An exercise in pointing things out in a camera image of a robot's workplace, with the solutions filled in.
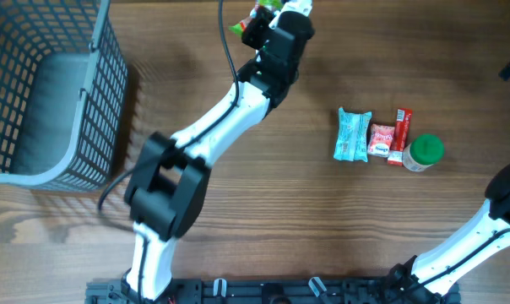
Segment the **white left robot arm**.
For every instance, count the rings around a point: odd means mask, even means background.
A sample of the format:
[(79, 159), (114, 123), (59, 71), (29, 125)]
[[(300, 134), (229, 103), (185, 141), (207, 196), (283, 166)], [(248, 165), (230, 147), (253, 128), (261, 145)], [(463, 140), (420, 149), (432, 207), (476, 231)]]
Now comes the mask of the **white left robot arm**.
[(226, 95), (170, 138), (153, 133), (145, 141), (124, 194), (136, 234), (133, 264), (122, 280), (130, 301), (154, 303), (168, 290), (176, 243), (202, 210), (215, 162), (297, 81), (315, 33), (311, 11), (310, 1), (286, 1), (276, 12), (258, 6), (241, 37), (256, 55), (233, 72)]

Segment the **teal snack wrapper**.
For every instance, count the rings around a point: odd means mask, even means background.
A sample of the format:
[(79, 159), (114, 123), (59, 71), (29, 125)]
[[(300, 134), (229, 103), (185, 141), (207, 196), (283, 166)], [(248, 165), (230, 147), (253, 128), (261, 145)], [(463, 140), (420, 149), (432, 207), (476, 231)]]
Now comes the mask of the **teal snack wrapper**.
[(362, 114), (338, 110), (339, 131), (334, 149), (336, 160), (364, 161), (367, 157), (367, 129), (372, 118), (372, 113)]

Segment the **green gummy candy bag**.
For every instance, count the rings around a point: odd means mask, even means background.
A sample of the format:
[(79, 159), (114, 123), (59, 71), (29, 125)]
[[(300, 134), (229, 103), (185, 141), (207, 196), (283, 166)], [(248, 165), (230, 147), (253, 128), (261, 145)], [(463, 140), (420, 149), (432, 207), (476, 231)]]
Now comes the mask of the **green gummy candy bag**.
[(284, 4), (281, 0), (257, 0), (250, 14), (239, 23), (230, 26), (229, 30), (235, 35), (241, 36), (248, 25), (256, 18), (257, 12), (260, 8), (266, 8), (270, 13), (276, 14), (283, 8), (283, 6)]

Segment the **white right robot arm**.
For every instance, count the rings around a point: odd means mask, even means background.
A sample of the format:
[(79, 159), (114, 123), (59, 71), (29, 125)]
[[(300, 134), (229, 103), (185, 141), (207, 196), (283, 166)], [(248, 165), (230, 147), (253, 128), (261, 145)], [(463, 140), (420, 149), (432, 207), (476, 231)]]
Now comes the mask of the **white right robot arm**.
[(479, 211), (445, 242), (398, 264), (379, 292), (382, 303), (458, 303), (457, 281), (510, 247), (510, 164), (485, 191)]

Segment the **green lid jar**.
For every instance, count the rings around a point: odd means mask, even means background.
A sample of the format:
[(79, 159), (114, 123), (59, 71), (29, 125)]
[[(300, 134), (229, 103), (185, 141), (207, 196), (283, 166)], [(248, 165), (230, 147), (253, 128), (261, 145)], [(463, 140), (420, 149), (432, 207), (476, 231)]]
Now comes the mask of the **green lid jar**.
[(404, 149), (403, 166), (409, 171), (421, 172), (439, 162), (444, 153), (445, 147), (441, 139), (425, 133)]

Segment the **small red white packet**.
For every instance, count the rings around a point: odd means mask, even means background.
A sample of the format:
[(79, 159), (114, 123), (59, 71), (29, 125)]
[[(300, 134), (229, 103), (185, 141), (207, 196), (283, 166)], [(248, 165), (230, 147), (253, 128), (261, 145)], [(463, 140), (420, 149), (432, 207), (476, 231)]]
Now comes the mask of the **small red white packet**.
[(371, 137), (367, 145), (367, 153), (387, 158), (393, 143), (395, 127), (372, 124), (370, 132)]

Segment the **red snack stick packet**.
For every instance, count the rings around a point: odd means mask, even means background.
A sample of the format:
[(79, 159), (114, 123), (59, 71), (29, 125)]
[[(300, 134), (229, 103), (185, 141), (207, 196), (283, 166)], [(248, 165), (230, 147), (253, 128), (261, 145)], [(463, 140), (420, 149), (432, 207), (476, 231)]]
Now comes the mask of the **red snack stick packet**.
[(394, 129), (393, 142), (390, 148), (387, 163), (393, 166), (403, 165), (403, 151), (410, 129), (410, 120), (413, 111), (411, 109), (399, 108)]

